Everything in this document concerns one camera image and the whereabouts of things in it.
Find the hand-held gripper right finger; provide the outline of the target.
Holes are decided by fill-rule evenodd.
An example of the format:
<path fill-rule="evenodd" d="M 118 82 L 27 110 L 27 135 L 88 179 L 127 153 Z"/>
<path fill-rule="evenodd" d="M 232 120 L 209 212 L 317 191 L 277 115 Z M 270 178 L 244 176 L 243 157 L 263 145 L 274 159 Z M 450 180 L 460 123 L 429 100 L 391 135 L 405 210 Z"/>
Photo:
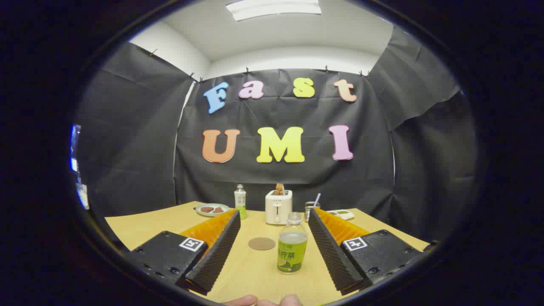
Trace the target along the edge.
<path fill-rule="evenodd" d="M 310 209 L 309 228 L 342 295 L 393 277 L 423 254 L 386 229 L 368 232 L 319 208 Z"/>

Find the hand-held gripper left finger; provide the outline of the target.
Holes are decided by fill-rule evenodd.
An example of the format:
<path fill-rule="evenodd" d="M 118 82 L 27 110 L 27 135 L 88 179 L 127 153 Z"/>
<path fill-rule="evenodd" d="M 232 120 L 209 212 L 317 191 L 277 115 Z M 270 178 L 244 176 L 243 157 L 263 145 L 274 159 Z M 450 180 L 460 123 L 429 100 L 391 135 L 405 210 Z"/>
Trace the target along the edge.
<path fill-rule="evenodd" d="M 230 210 L 180 234 L 162 231 L 128 253 L 143 272 L 185 290 L 207 295 L 219 277 L 241 228 Z"/>

